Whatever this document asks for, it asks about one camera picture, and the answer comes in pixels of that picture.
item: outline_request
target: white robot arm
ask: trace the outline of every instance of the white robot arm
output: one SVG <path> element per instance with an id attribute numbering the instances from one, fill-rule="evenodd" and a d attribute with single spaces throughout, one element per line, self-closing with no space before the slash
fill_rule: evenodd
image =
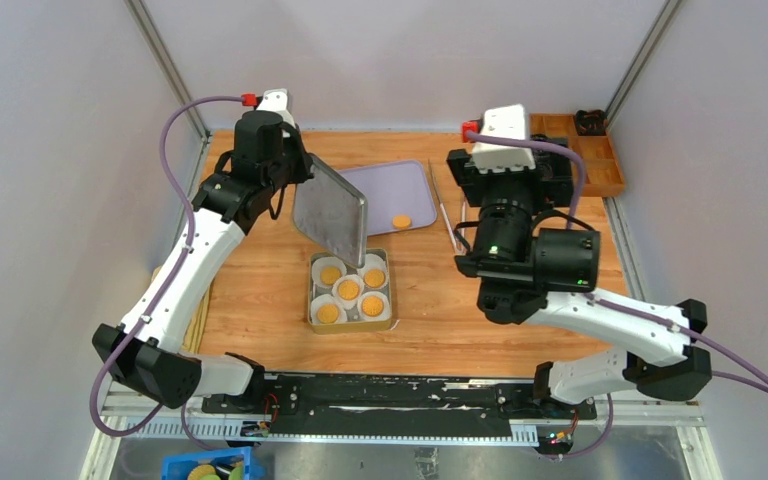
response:
<path id="1" fill-rule="evenodd" d="M 693 346 L 678 328 L 647 321 L 642 315 L 655 315 L 697 333 L 707 325 L 705 306 L 695 300 L 661 306 L 599 288 L 585 294 L 549 293 L 547 307 L 526 320 L 528 324 L 565 328 L 615 347 L 572 362 L 540 365 L 535 375 L 538 396 L 570 405 L 634 389 L 662 400 L 694 398 L 711 379 L 708 352 Z"/>
<path id="2" fill-rule="evenodd" d="M 106 360 L 139 320 L 145 325 L 111 368 L 113 378 L 168 408 L 192 396 L 225 394 L 240 406 L 259 405 L 263 367 L 244 357 L 180 352 L 184 335 L 210 282 L 231 252 L 242 242 L 264 211 L 277 218 L 287 185 L 310 176 L 312 160 L 290 114 L 286 90 L 269 90 L 257 98 L 257 108 L 246 112 L 235 126 L 234 150 L 219 158 L 195 198 L 195 238 L 187 247 L 179 238 L 157 277 L 117 328 L 100 325 L 93 345 Z M 280 193 L 277 211 L 271 199 Z M 145 304 L 169 277 L 179 252 L 189 249 L 181 269 L 154 308 Z"/>

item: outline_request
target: red connector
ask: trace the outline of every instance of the red connector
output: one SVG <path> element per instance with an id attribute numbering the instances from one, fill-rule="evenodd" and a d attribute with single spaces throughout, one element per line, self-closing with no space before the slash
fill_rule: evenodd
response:
<path id="1" fill-rule="evenodd" d="M 461 125 L 461 141 L 464 143 L 472 143 L 472 140 L 468 139 L 466 137 L 467 132 L 480 132 L 481 129 L 478 126 L 478 120 L 470 120 L 468 122 L 464 122 Z"/>
<path id="2" fill-rule="evenodd" d="M 244 93 L 242 95 L 243 97 L 243 106 L 244 107 L 256 107 L 257 106 L 257 95 L 253 93 Z"/>

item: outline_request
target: orange food piece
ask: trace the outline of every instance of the orange food piece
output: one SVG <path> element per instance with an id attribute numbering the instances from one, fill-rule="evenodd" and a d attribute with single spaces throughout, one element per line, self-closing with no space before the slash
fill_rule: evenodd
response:
<path id="1" fill-rule="evenodd" d="M 336 322 L 338 318 L 340 318 L 340 311 L 331 303 L 319 307 L 316 311 L 316 319 L 326 325 Z"/>
<path id="2" fill-rule="evenodd" d="M 375 268 L 366 272 L 366 275 L 363 276 L 363 281 L 372 288 L 378 288 L 384 285 L 386 278 L 387 276 L 384 275 L 384 272 Z"/>
<path id="3" fill-rule="evenodd" d="M 396 215 L 393 217 L 393 226 L 399 230 L 410 227 L 411 218 L 407 215 Z"/>
<path id="4" fill-rule="evenodd" d="M 377 317 L 384 311 L 384 302 L 380 298 L 370 295 L 363 299 L 360 309 L 369 317 Z"/>
<path id="5" fill-rule="evenodd" d="M 360 285 L 351 280 L 346 280 L 337 287 L 337 294 L 343 300 L 354 300 L 360 295 Z"/>
<path id="6" fill-rule="evenodd" d="M 340 269 L 333 265 L 329 265 L 319 272 L 319 279 L 322 280 L 322 283 L 330 287 L 331 285 L 334 285 L 334 282 L 340 279 Z"/>

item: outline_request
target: blue basket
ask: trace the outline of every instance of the blue basket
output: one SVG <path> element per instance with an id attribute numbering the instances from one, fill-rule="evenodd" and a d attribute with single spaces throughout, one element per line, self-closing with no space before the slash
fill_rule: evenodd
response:
<path id="1" fill-rule="evenodd" d="M 185 453 L 172 455 L 163 459 L 162 480 L 187 480 L 187 475 L 199 465 L 217 464 L 233 465 L 243 462 L 243 480 L 255 480 L 266 473 L 252 457 L 251 447 L 226 448 L 209 452 Z"/>

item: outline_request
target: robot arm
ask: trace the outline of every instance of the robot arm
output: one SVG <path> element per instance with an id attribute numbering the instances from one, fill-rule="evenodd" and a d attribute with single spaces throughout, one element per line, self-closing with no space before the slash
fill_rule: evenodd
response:
<path id="1" fill-rule="evenodd" d="M 687 335 L 604 304 L 657 315 L 697 333 L 707 325 L 705 306 L 696 300 L 661 306 L 598 288 L 587 294 L 551 292 L 547 307 L 527 323 L 565 328 L 615 348 L 572 362 L 539 365 L 535 396 L 575 405 L 595 395 L 636 389 L 662 400 L 686 401 L 711 380 L 708 351 L 694 346 Z"/>
<path id="2" fill-rule="evenodd" d="M 117 382 L 168 408 L 180 407 L 192 396 L 211 394 L 226 394 L 240 406 L 262 400 L 264 369 L 256 362 L 233 354 L 180 352 L 192 314 L 219 268 L 261 213 L 268 210 L 273 219 L 278 217 L 287 185 L 304 182 L 311 173 L 311 156 L 289 112 L 287 91 L 267 91 L 257 104 L 237 122 L 234 149 L 220 156 L 214 173 L 193 199 L 195 239 L 151 318 L 142 318 L 145 302 L 169 278 L 181 249 L 188 248 L 186 235 L 119 326 L 102 324 L 93 335 L 96 351 L 106 360 L 142 318 L 145 326 L 110 373 Z M 273 209 L 271 200 L 278 192 L 278 207 Z"/>
<path id="3" fill-rule="evenodd" d="M 521 105 L 488 110 L 464 124 L 465 138 L 467 131 L 506 143 L 479 140 L 471 154 L 453 150 L 447 159 L 470 205 L 480 207 L 477 222 L 455 227 L 477 227 L 473 245 L 460 238 L 466 254 L 456 256 L 455 264 L 467 277 L 481 279 L 478 308 L 495 323 L 559 327 L 615 346 L 576 361 L 538 366 L 535 398 L 575 405 L 594 395 L 637 389 L 664 400 L 692 399 L 711 379 L 708 352 L 678 328 L 649 321 L 647 315 L 701 333 L 707 325 L 704 304 L 653 305 L 595 288 L 599 233 L 555 210 L 573 203 L 570 161 L 554 153 L 557 148 L 540 148 L 564 140 L 527 140 L 528 115 Z M 533 151 L 526 148 L 529 143 Z M 552 216 L 585 230 L 542 229 L 533 236 Z"/>

